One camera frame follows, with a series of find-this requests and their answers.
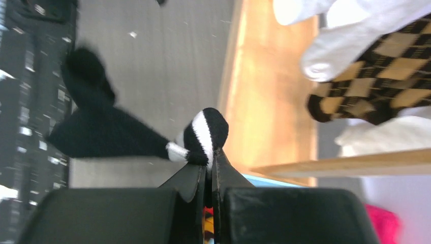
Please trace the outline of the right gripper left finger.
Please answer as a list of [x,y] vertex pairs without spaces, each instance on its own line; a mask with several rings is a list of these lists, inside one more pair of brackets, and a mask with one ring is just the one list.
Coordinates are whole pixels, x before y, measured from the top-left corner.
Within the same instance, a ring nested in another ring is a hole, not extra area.
[[52,191],[18,243],[203,243],[205,175],[188,164],[157,188]]

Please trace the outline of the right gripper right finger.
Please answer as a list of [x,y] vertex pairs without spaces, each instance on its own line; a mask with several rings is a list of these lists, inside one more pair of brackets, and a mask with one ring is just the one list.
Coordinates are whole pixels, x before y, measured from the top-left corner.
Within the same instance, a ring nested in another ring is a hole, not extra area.
[[212,165],[216,243],[366,244],[379,239],[344,189],[256,187],[219,151]]

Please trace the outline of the black sock white stripes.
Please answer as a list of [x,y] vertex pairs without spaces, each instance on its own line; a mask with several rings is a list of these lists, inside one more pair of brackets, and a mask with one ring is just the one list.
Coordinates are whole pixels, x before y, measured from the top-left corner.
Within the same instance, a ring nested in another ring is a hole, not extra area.
[[212,167],[229,125],[215,108],[205,108],[171,141],[115,106],[115,93],[99,57],[81,46],[61,65],[76,110],[58,122],[46,141],[71,158],[158,157]]

